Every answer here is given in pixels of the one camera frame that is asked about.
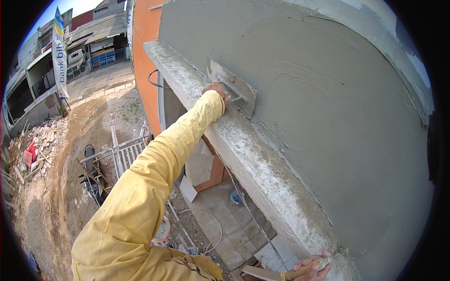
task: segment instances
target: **construction debris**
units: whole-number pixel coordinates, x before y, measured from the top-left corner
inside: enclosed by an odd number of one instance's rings
[[[11,140],[9,152],[19,179],[18,192],[33,180],[45,176],[50,166],[54,166],[54,157],[62,146],[67,133],[68,118],[51,117],[48,121],[29,128],[26,123],[17,138]]]

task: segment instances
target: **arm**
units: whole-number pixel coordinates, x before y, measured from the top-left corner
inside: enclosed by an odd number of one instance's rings
[[[191,110],[142,151],[75,240],[75,280],[81,280],[80,276],[112,280],[119,277],[117,270],[121,280],[129,280],[149,262],[150,242],[164,216],[172,182],[208,125],[224,111],[222,96],[206,91]]]

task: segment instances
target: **flag banner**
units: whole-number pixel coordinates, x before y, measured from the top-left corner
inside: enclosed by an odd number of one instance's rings
[[[56,8],[55,18],[53,20],[52,37],[52,58],[53,71],[55,75],[56,89],[60,99],[68,99],[67,94],[67,55],[64,51],[64,22],[59,9]]]

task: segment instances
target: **trowel handle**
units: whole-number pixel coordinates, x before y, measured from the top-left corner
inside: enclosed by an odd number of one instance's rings
[[[329,258],[319,258],[319,259],[313,260],[308,265],[302,266],[297,271],[289,270],[288,272],[286,272],[286,275],[285,275],[286,281],[292,281],[292,280],[294,280],[297,277],[305,275],[313,264],[317,264],[318,263],[320,265],[319,270],[322,270],[330,262],[331,262],[331,260]]]

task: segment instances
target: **motorcycle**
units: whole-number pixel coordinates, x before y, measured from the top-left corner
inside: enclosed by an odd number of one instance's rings
[[[85,147],[85,158],[93,156],[95,154],[95,149],[91,144],[86,145]],[[104,179],[102,176],[99,176],[99,173],[94,168],[94,165],[96,165],[97,169],[100,170],[100,161],[96,161],[95,163],[92,163],[91,161],[85,162],[86,170],[89,171],[89,173],[97,179],[97,181],[104,185]],[[92,177],[86,177],[86,175],[82,174],[78,176],[79,178],[85,177],[83,181],[80,182],[80,184],[83,184],[84,188],[87,191],[87,194],[90,198],[93,198],[97,205],[100,207],[103,202],[106,199],[107,193],[103,192],[103,189],[99,187],[99,185],[94,181]]]

